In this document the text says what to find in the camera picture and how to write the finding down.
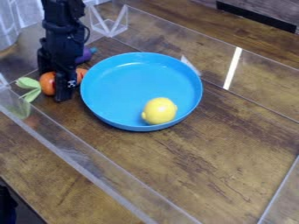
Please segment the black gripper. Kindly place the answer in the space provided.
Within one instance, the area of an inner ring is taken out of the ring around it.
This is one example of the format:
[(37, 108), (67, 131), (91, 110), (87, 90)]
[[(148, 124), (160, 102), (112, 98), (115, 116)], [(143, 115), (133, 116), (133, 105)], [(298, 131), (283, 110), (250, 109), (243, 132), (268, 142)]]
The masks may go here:
[(37, 50), (39, 74), (53, 71), (55, 75), (55, 101), (64, 102), (71, 99), (77, 86), (77, 75), (72, 71), (76, 67), (76, 58), (83, 55), (85, 40), (85, 25), (81, 22), (57, 26), (43, 22), (45, 37), (40, 39), (41, 48)]

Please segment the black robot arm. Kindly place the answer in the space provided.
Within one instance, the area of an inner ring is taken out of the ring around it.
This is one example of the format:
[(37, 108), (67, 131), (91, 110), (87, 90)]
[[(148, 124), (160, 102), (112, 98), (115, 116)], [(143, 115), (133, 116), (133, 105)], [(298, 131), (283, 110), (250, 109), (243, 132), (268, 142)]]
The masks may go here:
[(37, 50), (39, 73), (55, 72), (55, 101), (72, 98), (77, 85), (76, 58), (83, 55), (88, 27), (80, 22), (85, 4), (81, 0), (41, 0), (45, 36)]

